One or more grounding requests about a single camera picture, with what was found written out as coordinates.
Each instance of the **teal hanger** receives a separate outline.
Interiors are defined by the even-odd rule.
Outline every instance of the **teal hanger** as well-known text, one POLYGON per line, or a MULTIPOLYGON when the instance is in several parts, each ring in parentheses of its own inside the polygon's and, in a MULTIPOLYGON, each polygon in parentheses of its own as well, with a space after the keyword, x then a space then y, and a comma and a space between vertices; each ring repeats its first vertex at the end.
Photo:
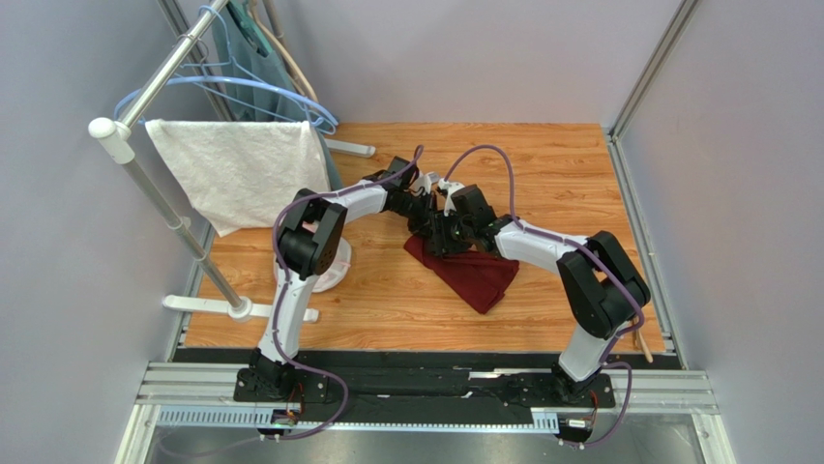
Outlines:
POLYGON ((272 45, 266 36, 263 35, 263 31, 261 31, 260 28, 257 27, 257 24, 251 19, 249 13, 247 13, 246 8, 248 6, 248 0, 244 0, 243 3, 238 0, 229 0, 229 3, 226 5, 226 10, 229 11, 238 29, 240 29, 250 45, 255 48, 255 51, 261 56, 269 56, 269 54, 274 51, 272 45))

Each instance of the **white towel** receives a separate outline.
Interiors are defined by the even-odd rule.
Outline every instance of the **white towel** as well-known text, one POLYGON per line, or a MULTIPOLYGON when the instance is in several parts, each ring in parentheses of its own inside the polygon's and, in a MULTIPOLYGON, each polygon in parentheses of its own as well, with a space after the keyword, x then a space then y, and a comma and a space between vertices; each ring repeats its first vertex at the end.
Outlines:
POLYGON ((155 120, 146 130, 191 205, 221 237, 272 227, 300 189, 329 190, 320 140, 308 122, 155 120))

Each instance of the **wooden tabletop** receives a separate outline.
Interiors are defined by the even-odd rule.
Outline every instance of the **wooden tabletop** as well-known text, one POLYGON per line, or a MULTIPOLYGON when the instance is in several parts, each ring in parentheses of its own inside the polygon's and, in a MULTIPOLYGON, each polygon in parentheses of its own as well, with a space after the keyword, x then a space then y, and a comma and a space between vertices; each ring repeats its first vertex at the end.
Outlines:
MULTIPOLYGON (((371 159, 335 155, 346 185, 386 168, 394 156, 411 160, 418 144, 426 146, 419 163, 422 173, 441 175, 472 146, 498 145, 512 158, 520 217, 567 234, 610 231, 640 269, 597 125, 344 124, 332 138, 377 149, 371 159)), ((497 154, 473 154, 453 179, 477 184, 497 215, 507 212, 508 178, 497 154)), ((302 347, 561 351, 572 335, 575 320, 557 275, 522 264, 504 299, 481 315, 403 250, 409 232, 402 217, 387 213, 361 218, 346 226, 343 237, 353 247, 352 267, 337 287, 312 295, 309 307, 320 310, 320 320, 304 325, 302 347)), ((271 239, 270 229, 248 229, 218 238, 212 246, 213 259, 237 292, 267 305, 276 288, 271 239)), ((199 296, 221 297, 208 278, 199 296)), ((644 313, 642 331, 650 349, 661 352, 663 340, 651 304, 644 313)), ((236 324, 225 316, 195 314, 186 345, 256 346, 265 325, 260 318, 236 324)), ((628 339, 617 350, 635 351, 628 339)))

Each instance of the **gray floor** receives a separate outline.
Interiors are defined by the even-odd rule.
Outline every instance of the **gray floor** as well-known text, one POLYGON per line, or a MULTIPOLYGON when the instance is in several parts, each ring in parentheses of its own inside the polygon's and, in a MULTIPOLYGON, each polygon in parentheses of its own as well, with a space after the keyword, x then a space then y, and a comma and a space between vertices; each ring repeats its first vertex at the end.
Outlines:
MULTIPOLYGON (((607 417, 596 430, 609 426, 607 417)), ((178 452, 213 450, 255 435, 237 428, 181 427, 159 429, 156 437, 178 452)), ((618 432, 600 447, 579 451, 559 447, 555 437, 492 433, 412 433, 325 431, 296 442, 255 442, 199 459, 178 459, 161 452, 155 463, 703 463, 689 415, 627 417, 618 432)))

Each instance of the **black strip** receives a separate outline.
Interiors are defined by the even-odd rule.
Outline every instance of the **black strip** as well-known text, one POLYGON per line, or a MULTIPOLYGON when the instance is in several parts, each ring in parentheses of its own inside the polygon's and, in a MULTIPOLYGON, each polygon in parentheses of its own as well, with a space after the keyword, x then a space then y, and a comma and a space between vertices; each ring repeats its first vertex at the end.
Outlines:
MULTIPOLYGON (((251 349, 178 348, 173 363, 237 363, 249 362, 251 349)), ((471 353, 418 351, 329 351, 304 350, 298 355, 301 363, 313 367, 364 368, 448 368, 490 371, 494 368, 550 368, 559 353, 471 353)), ((646 362, 641 354, 610 355, 609 363, 624 361, 633 369, 681 370, 678 357, 657 355, 646 362)))

